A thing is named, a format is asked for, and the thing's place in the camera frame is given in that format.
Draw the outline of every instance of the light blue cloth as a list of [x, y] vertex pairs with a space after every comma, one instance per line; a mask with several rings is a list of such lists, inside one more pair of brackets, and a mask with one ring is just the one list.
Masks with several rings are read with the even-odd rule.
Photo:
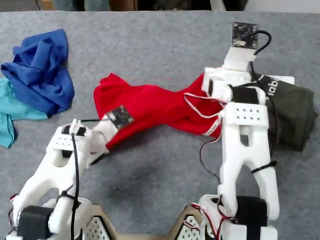
[[11, 83], [0, 78], [0, 145], [10, 148], [16, 136], [13, 120], [42, 120], [48, 116], [15, 98]]

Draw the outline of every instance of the table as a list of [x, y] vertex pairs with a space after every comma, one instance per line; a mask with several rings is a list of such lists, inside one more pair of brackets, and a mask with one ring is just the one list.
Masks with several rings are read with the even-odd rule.
[[[0, 13], [0, 61], [13, 59], [23, 38], [65, 29], [68, 70], [75, 87], [72, 109], [44, 121], [15, 121], [11, 149], [0, 148], [0, 232], [9, 231], [8, 198], [36, 171], [56, 128], [73, 118], [97, 116], [93, 90], [115, 73], [133, 85], [156, 84], [176, 91], [208, 66], [220, 66], [231, 45], [233, 21], [260, 25], [273, 36], [256, 59], [256, 71], [294, 76], [315, 92], [320, 107], [320, 15], [268, 12], [6, 12]], [[320, 236], [320, 123], [303, 152], [274, 154], [280, 216], [273, 225], [280, 240]], [[215, 194], [217, 181], [202, 168], [199, 148], [207, 137], [159, 126], [126, 140], [81, 177], [80, 196], [101, 205], [120, 233], [166, 234], [185, 205]], [[218, 171], [219, 141], [206, 147], [206, 164]], [[248, 169], [237, 181], [239, 195], [259, 190]], [[42, 201], [57, 196], [48, 193]]]

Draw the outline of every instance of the circuit board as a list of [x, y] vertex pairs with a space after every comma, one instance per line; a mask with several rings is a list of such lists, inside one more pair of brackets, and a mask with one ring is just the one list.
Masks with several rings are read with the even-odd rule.
[[115, 127], [120, 130], [134, 121], [133, 117], [126, 110], [124, 106], [117, 107], [116, 109], [106, 114]]
[[258, 48], [258, 34], [249, 36], [258, 30], [257, 24], [233, 22], [232, 23], [232, 46], [257, 49]]

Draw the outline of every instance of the white plastic bracket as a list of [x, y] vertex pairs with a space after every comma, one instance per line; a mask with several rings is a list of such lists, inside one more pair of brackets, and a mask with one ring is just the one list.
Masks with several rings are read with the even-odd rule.
[[[63, 126], [57, 128], [52, 137], [46, 154], [34, 175], [28, 179], [21, 192], [13, 200], [13, 221], [19, 224], [19, 213], [27, 206], [37, 205], [38, 200], [50, 189], [57, 188], [59, 194], [68, 189], [68, 194], [75, 195], [76, 171], [75, 155], [72, 153], [69, 159], [62, 156], [61, 150], [73, 151], [71, 136], [61, 134]], [[75, 136], [75, 144], [78, 156], [79, 175], [87, 165], [90, 155], [90, 139], [85, 136]], [[73, 200], [61, 197], [50, 217], [49, 230], [59, 233], [64, 227], [71, 213]]]
[[[265, 105], [228, 103], [222, 116], [222, 166], [218, 193], [232, 216], [237, 213], [236, 181], [240, 170], [247, 165], [251, 171], [270, 163], [268, 140], [268, 110]], [[244, 144], [241, 136], [247, 136]], [[268, 219], [279, 216], [279, 197], [276, 171], [267, 167], [254, 173], [260, 197], [267, 203]]]

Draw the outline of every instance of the red t-shirt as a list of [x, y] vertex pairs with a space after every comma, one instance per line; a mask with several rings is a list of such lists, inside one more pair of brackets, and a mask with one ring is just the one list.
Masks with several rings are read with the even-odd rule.
[[[99, 118], [123, 105], [134, 119], [116, 134], [107, 148], [110, 150], [133, 134], [160, 124], [197, 135], [206, 133], [217, 117], [208, 119], [199, 116], [184, 100], [184, 93], [206, 97], [205, 92], [201, 91], [202, 81], [203, 74], [189, 87], [174, 92], [150, 84], [132, 86], [113, 73], [103, 78], [93, 92]], [[204, 115], [213, 115], [222, 109], [218, 102], [210, 99], [191, 96], [188, 99]], [[219, 126], [210, 136], [217, 138], [220, 131]]]

